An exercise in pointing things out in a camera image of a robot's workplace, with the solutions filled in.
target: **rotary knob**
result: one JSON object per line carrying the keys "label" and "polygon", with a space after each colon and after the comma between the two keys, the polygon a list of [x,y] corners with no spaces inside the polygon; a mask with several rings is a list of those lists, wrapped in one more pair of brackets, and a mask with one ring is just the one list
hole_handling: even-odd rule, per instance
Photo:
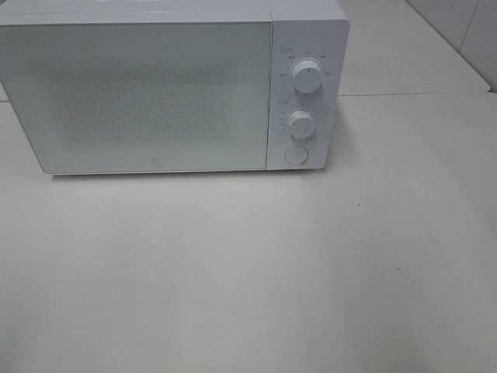
{"label": "rotary knob", "polygon": [[318,60],[314,58],[300,60],[292,69],[294,87],[301,93],[314,92],[321,87],[323,74],[323,67]]}
{"label": "rotary knob", "polygon": [[316,121],[308,111],[295,111],[288,117],[288,130],[294,138],[309,138],[316,131]]}

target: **white microwave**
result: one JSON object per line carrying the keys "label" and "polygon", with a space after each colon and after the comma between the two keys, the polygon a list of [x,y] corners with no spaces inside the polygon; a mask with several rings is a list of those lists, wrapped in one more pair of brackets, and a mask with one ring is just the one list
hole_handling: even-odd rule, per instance
{"label": "white microwave", "polygon": [[325,166],[335,0],[7,0],[0,79],[49,174]]}

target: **white tile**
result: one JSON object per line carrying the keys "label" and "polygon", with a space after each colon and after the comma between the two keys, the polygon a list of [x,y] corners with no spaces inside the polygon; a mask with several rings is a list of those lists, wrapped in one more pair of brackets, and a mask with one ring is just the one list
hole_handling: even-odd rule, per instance
{"label": "white tile", "polygon": [[497,371],[496,117],[342,97],[320,172],[52,180],[0,104],[3,371]]}
{"label": "white tile", "polygon": [[352,23],[341,95],[488,91],[488,84],[403,0],[341,3]]}
{"label": "white tile", "polygon": [[407,0],[456,50],[461,44],[478,0]]}
{"label": "white tile", "polygon": [[497,91],[497,2],[480,0],[461,54]]}

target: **wall tile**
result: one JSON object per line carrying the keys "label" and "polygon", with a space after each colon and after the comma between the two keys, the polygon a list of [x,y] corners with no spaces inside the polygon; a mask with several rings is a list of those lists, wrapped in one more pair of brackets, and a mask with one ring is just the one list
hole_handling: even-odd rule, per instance
{"label": "wall tile", "polygon": [[405,0],[340,2],[352,23],[340,95],[490,89]]}
{"label": "wall tile", "polygon": [[459,50],[478,0],[407,0],[453,48]]}

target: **microwave door window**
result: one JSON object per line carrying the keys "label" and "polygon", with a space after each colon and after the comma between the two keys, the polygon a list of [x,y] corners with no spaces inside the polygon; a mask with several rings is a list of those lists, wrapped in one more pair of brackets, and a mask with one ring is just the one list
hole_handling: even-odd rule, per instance
{"label": "microwave door window", "polygon": [[265,169],[270,23],[7,27],[0,75],[48,173]]}

